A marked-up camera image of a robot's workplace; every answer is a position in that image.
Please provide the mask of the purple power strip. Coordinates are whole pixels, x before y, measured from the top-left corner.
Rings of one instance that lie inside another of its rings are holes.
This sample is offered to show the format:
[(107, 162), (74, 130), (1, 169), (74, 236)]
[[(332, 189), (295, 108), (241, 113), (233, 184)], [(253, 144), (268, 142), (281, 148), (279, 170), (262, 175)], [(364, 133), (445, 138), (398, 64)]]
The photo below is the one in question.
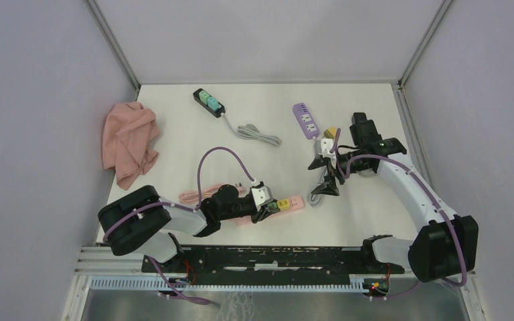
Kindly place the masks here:
[(320, 137), (319, 127), (306, 104), (295, 104), (292, 112), (307, 140), (316, 140)]

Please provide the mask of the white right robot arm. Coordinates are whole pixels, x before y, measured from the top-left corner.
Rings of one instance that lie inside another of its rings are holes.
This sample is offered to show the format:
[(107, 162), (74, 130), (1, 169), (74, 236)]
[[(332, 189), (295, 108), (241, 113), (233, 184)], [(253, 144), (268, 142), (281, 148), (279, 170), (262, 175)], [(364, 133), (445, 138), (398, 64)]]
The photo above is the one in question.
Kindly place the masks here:
[(432, 190), (397, 138), (383, 138), (375, 122), (356, 112), (349, 127), (354, 147), (339, 152), (341, 131), (315, 140), (309, 169), (322, 168), (325, 176), (314, 195), (339, 195), (352, 175), (372, 172), (397, 195), (417, 231), (413, 240), (376, 235), (361, 246), (361, 267), (376, 273), (387, 263), (411, 270), (420, 282), (442, 280), (461, 287), (475, 267), (479, 226), (470, 215), (461, 216)]

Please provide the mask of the pink power strip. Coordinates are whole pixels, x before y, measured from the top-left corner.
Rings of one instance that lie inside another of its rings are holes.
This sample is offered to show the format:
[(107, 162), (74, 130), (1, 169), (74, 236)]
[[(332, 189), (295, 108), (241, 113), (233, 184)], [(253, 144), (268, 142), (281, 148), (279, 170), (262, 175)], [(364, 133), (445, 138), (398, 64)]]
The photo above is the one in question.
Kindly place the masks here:
[[(295, 195), (295, 196), (285, 198), (285, 199), (290, 199), (290, 203), (291, 203), (290, 210), (280, 211), (279, 213), (273, 214), (266, 219), (274, 219), (274, 218), (280, 217), (280, 216), (288, 214), (288, 213), (300, 211), (305, 208), (305, 202), (303, 201), (303, 198), (300, 195)], [(250, 216), (235, 218), (235, 219), (233, 219), (233, 222), (235, 222), (239, 226), (253, 224), (251, 222)]]

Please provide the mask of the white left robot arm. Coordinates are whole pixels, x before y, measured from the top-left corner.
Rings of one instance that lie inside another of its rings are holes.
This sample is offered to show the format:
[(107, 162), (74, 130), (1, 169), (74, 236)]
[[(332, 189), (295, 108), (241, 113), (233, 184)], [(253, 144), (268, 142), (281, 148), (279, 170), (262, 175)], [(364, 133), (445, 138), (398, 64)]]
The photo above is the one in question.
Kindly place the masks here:
[(220, 230), (222, 221), (248, 217), (257, 223), (281, 211), (269, 187), (263, 183), (240, 196), (233, 185), (222, 185), (196, 208), (172, 203), (146, 185), (104, 206), (98, 221), (103, 242), (115, 256), (141, 253), (176, 272), (184, 262), (174, 232), (207, 237)]

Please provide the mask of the yellow usb charger plug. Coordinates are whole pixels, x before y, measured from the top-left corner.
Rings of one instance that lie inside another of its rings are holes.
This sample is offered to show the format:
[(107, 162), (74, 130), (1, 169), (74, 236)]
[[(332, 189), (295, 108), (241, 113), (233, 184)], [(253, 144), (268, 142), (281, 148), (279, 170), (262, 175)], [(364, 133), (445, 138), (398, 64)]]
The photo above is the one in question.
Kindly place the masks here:
[(337, 135), (337, 130), (338, 128), (334, 126), (329, 127), (324, 131), (323, 135), (325, 138), (334, 139)]

